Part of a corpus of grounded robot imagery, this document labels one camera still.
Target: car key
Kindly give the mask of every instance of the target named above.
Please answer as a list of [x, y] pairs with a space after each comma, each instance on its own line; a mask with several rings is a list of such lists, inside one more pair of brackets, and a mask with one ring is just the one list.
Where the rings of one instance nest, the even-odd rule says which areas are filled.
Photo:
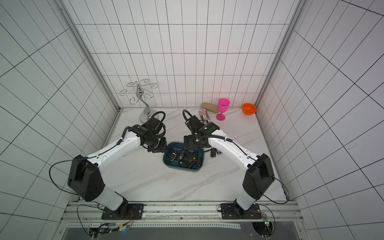
[[203, 159], [200, 156], [198, 156], [197, 157], [197, 161], [196, 161], [196, 166], [197, 167], [201, 167], [202, 163], [203, 163]]
[[167, 164], [170, 164], [173, 160], [175, 160], [176, 156], [177, 156], [177, 154], [175, 153], [175, 151], [173, 151], [167, 160]]
[[168, 153], [168, 155], [167, 155], [167, 157], [169, 158], [170, 157], [170, 155], [173, 153], [173, 148], [171, 149], [171, 150], [169, 150], [169, 153]]
[[189, 165], [187, 166], [187, 168], [192, 168], [193, 165], [195, 165], [195, 162], [191, 162], [191, 164], [189, 164]]
[[184, 159], [177, 161], [177, 163], [180, 167], [188, 167], [188, 164]]
[[216, 148], [211, 148], [211, 157], [216, 157]]
[[184, 157], [184, 155], [185, 155], [185, 148], [183, 148], [183, 149], [181, 150], [180, 155], [179, 155], [179, 160], [182, 160], [183, 157]]

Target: plastic goblet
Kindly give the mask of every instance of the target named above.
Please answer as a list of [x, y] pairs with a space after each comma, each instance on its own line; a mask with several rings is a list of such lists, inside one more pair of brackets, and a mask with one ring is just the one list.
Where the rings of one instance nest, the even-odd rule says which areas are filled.
[[218, 105], [217, 105], [217, 108], [218, 110], [221, 112], [219, 114], [216, 115], [216, 119], [219, 120], [219, 121], [223, 121], [225, 120], [225, 116], [223, 115], [223, 113], [225, 113], [228, 108], [229, 108], [229, 104], [230, 104], [230, 101], [226, 98], [221, 98], [219, 101], [218, 101]]

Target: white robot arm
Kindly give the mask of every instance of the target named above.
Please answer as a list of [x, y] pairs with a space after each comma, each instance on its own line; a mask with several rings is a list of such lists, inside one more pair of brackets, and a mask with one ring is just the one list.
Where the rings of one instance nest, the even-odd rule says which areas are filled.
[[[193, 134], [184, 137], [186, 148], [210, 146], [218, 149], [244, 171], [243, 190], [234, 202], [236, 214], [242, 216], [274, 180], [269, 157], [265, 154], [258, 156], [240, 146], [212, 122], [204, 125], [196, 116], [191, 116], [186, 124]], [[117, 215], [124, 216], [127, 211], [127, 200], [105, 186], [101, 174], [117, 159], [140, 145], [148, 145], [148, 152], [165, 152], [167, 145], [163, 134], [165, 131], [158, 134], [162, 128], [165, 129], [162, 120], [152, 117], [141, 126], [126, 127], [120, 139], [103, 149], [85, 158], [81, 155], [75, 157], [68, 185], [84, 200], [94, 201], [115, 211]]]
[[[164, 114], [162, 120], [154, 118], [159, 113]], [[103, 149], [86, 157], [75, 157], [71, 164], [68, 186], [87, 202], [97, 202], [115, 211], [117, 215], [125, 216], [127, 200], [105, 186], [101, 174], [120, 157], [144, 144], [148, 146], [148, 152], [165, 152], [167, 142], [162, 123], [164, 118], [164, 112], [157, 112], [143, 125], [126, 127], [120, 139]]]

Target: marble floor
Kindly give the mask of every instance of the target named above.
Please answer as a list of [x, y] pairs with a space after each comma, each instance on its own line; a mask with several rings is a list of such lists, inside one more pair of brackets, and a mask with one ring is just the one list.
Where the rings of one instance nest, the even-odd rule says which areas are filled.
[[[183, 136], [190, 133], [182, 116], [183, 108], [155, 110], [166, 113], [167, 143], [183, 142]], [[199, 109], [187, 110], [200, 118]], [[140, 124], [142, 111], [142, 108], [124, 109], [110, 141], [118, 139], [126, 126]], [[229, 109], [224, 121], [216, 120], [212, 112], [209, 115], [231, 139], [258, 155], [269, 155], [254, 115], [246, 116], [240, 108]], [[103, 173], [104, 182], [130, 201], [233, 201], [242, 190], [244, 172], [224, 154], [211, 158], [208, 152], [198, 172], [169, 168], [162, 157], [163, 153], [148, 153], [139, 147], [113, 163]], [[278, 181], [274, 181], [265, 194], [272, 200], [285, 200]]]

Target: mounting plate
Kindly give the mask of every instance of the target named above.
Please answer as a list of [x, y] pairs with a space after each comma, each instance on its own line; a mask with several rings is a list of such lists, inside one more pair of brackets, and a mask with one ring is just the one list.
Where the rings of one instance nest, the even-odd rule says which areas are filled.
[[[131, 210], [133, 212], [133, 220], [139, 220], [143, 214], [144, 204], [128, 204], [127, 211]], [[105, 207], [103, 215], [101, 216], [102, 220], [130, 220], [131, 214], [127, 214], [125, 217], [120, 218], [115, 211]]]
[[258, 204], [252, 204], [251, 208], [244, 214], [244, 217], [240, 218], [236, 215], [233, 204], [220, 204], [221, 215], [223, 219], [261, 219], [262, 215], [256, 212], [260, 212]]

